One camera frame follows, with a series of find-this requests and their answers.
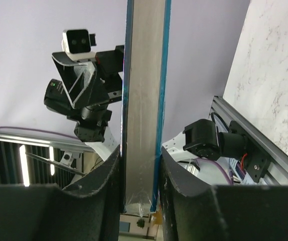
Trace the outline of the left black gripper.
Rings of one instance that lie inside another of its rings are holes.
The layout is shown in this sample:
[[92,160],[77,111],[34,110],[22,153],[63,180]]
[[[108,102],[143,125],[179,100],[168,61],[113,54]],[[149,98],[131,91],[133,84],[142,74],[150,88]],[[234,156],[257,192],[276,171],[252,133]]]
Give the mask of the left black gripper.
[[121,100],[124,45],[76,61],[65,52],[52,53],[52,59],[71,106],[83,108],[84,118],[102,118],[109,104]]

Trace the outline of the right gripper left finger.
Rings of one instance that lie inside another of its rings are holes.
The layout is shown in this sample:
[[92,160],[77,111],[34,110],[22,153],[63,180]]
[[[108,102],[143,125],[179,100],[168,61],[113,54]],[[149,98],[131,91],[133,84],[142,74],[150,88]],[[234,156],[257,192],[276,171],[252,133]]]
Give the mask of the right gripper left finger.
[[0,185],[0,240],[118,240],[119,149],[64,189]]

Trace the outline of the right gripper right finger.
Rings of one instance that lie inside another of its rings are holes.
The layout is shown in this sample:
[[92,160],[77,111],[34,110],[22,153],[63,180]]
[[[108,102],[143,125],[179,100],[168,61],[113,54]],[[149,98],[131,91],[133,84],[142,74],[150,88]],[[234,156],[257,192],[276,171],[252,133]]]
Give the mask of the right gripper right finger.
[[162,151],[165,240],[288,240],[288,186],[209,185]]

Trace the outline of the teal sea cover book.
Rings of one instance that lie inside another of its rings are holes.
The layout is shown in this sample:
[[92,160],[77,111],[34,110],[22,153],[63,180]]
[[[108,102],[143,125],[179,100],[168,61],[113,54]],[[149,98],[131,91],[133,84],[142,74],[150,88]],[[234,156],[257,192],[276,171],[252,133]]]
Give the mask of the teal sea cover book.
[[171,1],[128,1],[123,60],[120,180],[122,212],[156,211]]

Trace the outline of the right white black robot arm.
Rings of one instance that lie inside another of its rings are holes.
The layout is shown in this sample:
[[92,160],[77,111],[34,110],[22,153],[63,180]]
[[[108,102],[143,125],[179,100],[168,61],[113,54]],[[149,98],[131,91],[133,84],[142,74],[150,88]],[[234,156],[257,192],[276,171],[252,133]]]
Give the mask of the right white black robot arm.
[[[201,160],[269,160],[238,131],[201,119],[184,130],[184,150]],[[209,185],[163,151],[159,193],[165,240],[288,240],[288,186]],[[0,185],[0,240],[118,240],[120,157],[61,190]]]

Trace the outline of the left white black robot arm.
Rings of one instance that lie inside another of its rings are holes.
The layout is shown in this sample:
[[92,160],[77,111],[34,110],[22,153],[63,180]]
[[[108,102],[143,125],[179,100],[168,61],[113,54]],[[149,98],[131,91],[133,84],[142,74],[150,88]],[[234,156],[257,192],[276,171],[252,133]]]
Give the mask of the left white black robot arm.
[[75,61],[65,52],[55,52],[52,59],[61,80],[50,80],[44,105],[75,121],[74,134],[80,141],[104,142],[112,116],[108,106],[122,99],[124,46]]

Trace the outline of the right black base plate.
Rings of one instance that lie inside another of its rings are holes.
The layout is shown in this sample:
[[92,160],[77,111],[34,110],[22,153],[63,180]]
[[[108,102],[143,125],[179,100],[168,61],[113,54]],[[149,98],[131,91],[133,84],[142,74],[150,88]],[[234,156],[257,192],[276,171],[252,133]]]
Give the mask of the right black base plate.
[[273,161],[272,157],[237,121],[230,122],[229,130],[230,133],[244,138],[238,168],[245,175],[244,177],[248,174],[253,182],[259,183],[260,179],[267,174]]

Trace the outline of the aluminium mounting rail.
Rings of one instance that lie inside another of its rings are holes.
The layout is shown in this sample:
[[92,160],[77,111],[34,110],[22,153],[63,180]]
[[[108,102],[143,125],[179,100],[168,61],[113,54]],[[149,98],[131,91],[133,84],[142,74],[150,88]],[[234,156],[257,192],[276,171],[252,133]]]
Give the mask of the aluminium mounting rail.
[[263,133],[247,121],[238,111],[221,97],[214,97],[211,105],[211,113],[220,116],[220,123],[228,126],[231,121],[237,121],[272,157],[267,174],[259,183],[253,182],[250,176],[244,178],[244,184],[288,185],[288,156],[271,142]]

